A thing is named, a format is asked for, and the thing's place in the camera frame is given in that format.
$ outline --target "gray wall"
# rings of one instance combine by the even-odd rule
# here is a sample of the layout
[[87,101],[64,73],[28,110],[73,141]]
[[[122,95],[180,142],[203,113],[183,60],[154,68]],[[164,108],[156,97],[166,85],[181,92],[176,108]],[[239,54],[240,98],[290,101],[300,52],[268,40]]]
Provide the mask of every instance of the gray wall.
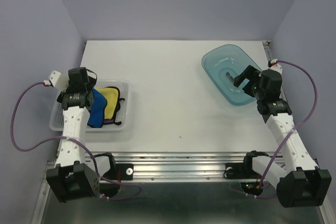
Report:
[[[295,0],[271,44],[274,56],[306,68],[314,77],[319,101],[316,112],[300,130],[301,138],[321,168],[333,176],[329,199],[336,209],[336,0]],[[283,67],[284,89],[295,120],[302,120],[313,103],[313,89],[293,67]]]
[[[82,39],[61,0],[0,0],[0,223],[30,223],[47,158],[55,144],[22,153],[12,147],[9,124],[19,94],[53,68],[79,65]],[[24,98],[15,124],[21,147],[52,136],[48,121],[55,92],[36,87]]]
[[63,0],[84,39],[273,37],[294,0]]

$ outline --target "purple cable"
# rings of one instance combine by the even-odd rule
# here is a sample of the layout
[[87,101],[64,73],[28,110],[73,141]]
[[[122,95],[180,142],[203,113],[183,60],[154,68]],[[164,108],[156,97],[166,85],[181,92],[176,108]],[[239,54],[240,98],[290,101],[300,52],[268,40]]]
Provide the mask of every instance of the purple cable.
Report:
[[313,88],[314,88],[314,95],[315,95],[315,98],[314,98],[314,104],[313,104],[313,107],[311,108],[309,114],[307,115],[307,117],[305,119],[302,120],[301,123],[299,123],[298,125],[294,126],[292,128],[292,130],[290,132],[288,132],[287,136],[284,138],[284,140],[282,140],[281,144],[279,145],[279,147],[276,149],[276,151],[274,152],[274,155],[272,156],[271,160],[269,161],[265,171],[264,171],[264,174],[262,175],[261,179],[260,179],[260,186],[262,186],[263,184],[263,181],[266,177],[266,174],[268,173],[272,163],[274,162],[276,156],[278,155],[278,153],[280,152],[281,148],[285,145],[285,143],[287,142],[287,140],[290,138],[290,136],[293,134],[294,131],[296,131],[298,129],[298,127],[302,126],[303,124],[305,124],[311,117],[311,115],[313,114],[315,108],[316,108],[316,104],[317,104],[317,99],[318,99],[318,92],[317,92],[317,87],[316,87],[316,84],[313,80],[313,77],[302,67],[300,67],[299,65],[296,65],[294,63],[291,63],[291,62],[288,62],[288,61],[284,61],[284,60],[278,60],[277,63],[285,63],[285,64],[288,64],[288,65],[292,65],[300,70],[302,70],[309,78],[309,80],[311,81],[312,85],[313,85]]
[[[20,101],[22,99],[22,97],[25,95],[25,93],[27,93],[28,90],[30,90],[31,88],[33,88],[34,86],[37,86],[37,85],[44,85],[44,82],[36,82],[32,85],[30,85],[27,89],[25,89],[25,91],[22,92],[22,94],[19,96],[19,98],[17,99],[17,102],[15,104],[15,107],[14,107],[14,110],[13,110],[13,114],[12,114],[12,119],[11,119],[11,127],[10,127],[10,139],[12,140],[12,144],[13,146],[18,150],[18,151],[21,151],[21,152],[29,152],[29,151],[32,151],[33,149],[39,147],[41,144],[44,144],[46,142],[49,142],[51,140],[62,140],[62,139],[67,139],[66,136],[54,136],[54,137],[50,137],[50,138],[47,138],[39,143],[37,143],[36,145],[34,145],[33,147],[30,147],[30,148],[20,148],[16,142],[15,142],[15,139],[14,139],[14,120],[15,120],[15,115],[16,115],[16,111],[17,111],[17,108],[20,104]],[[93,165],[94,165],[94,169],[96,170],[96,173],[97,175],[102,179],[102,180],[105,180],[109,183],[112,183],[112,184],[115,184],[115,185],[119,185],[119,186],[128,186],[128,187],[136,187],[139,189],[139,191],[137,191],[134,195],[131,195],[131,196],[127,196],[127,197],[124,197],[124,198],[108,198],[108,200],[125,200],[125,199],[130,199],[130,198],[133,198],[135,196],[137,196],[141,191],[142,191],[142,187],[141,186],[138,186],[138,185],[130,185],[130,184],[125,184],[125,183],[119,183],[119,182],[115,182],[113,180],[110,180],[110,179],[107,179],[107,178],[104,178],[104,177],[101,177],[99,175],[99,172],[98,172],[98,165],[97,165],[97,161],[93,155],[93,153],[85,146],[83,145],[80,141],[74,139],[74,138],[68,138],[68,140],[74,142],[75,144],[78,144],[84,151],[86,151],[90,158],[92,159],[93,161]]]

